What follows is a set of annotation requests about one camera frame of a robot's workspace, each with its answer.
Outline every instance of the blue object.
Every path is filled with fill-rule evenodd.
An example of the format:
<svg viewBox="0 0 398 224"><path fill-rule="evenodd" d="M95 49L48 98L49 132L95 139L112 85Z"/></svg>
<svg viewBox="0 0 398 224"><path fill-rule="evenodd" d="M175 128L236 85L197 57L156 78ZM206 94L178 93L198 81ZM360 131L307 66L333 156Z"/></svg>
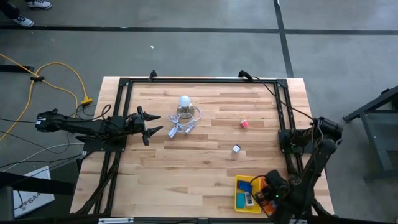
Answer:
<svg viewBox="0 0 398 224"><path fill-rule="evenodd" d="M236 208L244 208L244 193L236 194Z"/></svg>
<svg viewBox="0 0 398 224"><path fill-rule="evenodd" d="M238 180L238 189L251 193L253 186L249 182Z"/></svg>

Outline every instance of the sneaker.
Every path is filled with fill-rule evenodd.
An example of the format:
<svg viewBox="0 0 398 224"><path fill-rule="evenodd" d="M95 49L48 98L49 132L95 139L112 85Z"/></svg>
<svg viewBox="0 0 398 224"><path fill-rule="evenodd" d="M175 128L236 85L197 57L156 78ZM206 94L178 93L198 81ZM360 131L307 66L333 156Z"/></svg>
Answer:
<svg viewBox="0 0 398 224"><path fill-rule="evenodd" d="M31 2L27 2L27 7L31 9L50 9L52 4L43 0L32 0Z"/></svg>
<svg viewBox="0 0 398 224"><path fill-rule="evenodd" d="M13 21L24 27L31 27L33 26L33 24L35 24L35 22L33 22L32 20L21 15L19 15L17 19L13 19Z"/></svg>

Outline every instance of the white cable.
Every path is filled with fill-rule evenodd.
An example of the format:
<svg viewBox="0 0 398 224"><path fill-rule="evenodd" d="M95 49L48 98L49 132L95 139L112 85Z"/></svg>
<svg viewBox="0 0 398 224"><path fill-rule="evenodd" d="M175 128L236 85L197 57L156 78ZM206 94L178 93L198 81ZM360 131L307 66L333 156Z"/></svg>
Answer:
<svg viewBox="0 0 398 224"><path fill-rule="evenodd" d="M14 164L14 165L8 167L7 169L5 169L5 170L2 171L2 172L6 172L6 171L8 171L9 169L11 169L11 168L15 167L16 165L18 165L20 162L24 162L24 161L26 161L27 159L30 159L30 158L36 156L37 154L39 154L39 153L41 153L41 152L44 152L44 151L46 151L46 150L48 150L48 149L53 149L53 148L61 147L61 146L82 145L82 144L84 144L84 143L66 143L66 144L60 144L60 145L51 146L51 147L42 149L41 151L36 152L35 154L33 154L33 155L29 156L29 157L26 157L25 159L19 161L17 164Z"/></svg>
<svg viewBox="0 0 398 224"><path fill-rule="evenodd" d="M175 124L175 129L173 128L169 133L169 136L171 138L174 136L176 132L177 133L185 132L186 134L189 134L189 132L197 125L198 121L201 118L201 110L197 106L193 106L193 108L199 111L199 118L197 119L194 119L193 115L190 113L181 113L180 115L171 114L166 117L170 122ZM180 124L180 118L182 115L189 115L191 120L187 124Z"/></svg>

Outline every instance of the small red object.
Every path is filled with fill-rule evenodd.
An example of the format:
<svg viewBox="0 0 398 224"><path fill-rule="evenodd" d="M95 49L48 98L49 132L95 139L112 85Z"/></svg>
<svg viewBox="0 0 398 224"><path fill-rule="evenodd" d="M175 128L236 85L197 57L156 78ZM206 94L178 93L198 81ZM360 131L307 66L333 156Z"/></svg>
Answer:
<svg viewBox="0 0 398 224"><path fill-rule="evenodd" d="M241 120L241 127L246 129L246 128L248 128L248 126L249 126L249 123L246 120L242 119Z"/></svg>

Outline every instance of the yellow container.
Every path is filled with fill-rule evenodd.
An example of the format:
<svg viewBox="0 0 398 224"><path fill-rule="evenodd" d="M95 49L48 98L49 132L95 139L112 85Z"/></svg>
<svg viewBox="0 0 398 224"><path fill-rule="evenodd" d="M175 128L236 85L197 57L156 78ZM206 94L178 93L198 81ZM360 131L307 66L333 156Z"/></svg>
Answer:
<svg viewBox="0 0 398 224"><path fill-rule="evenodd" d="M243 190L238 189L238 180L250 182L253 178L255 177L250 177L250 176L242 176L242 175L237 175L235 178L235 211L237 212L249 212L249 213L261 213L261 207L256 203L254 200L254 205L253 206L244 206L244 208L237 208L236 207L236 195L238 193L244 193ZM252 194L254 195L255 193L259 192L261 190L261 180L263 178L257 178L253 183L253 190Z"/></svg>

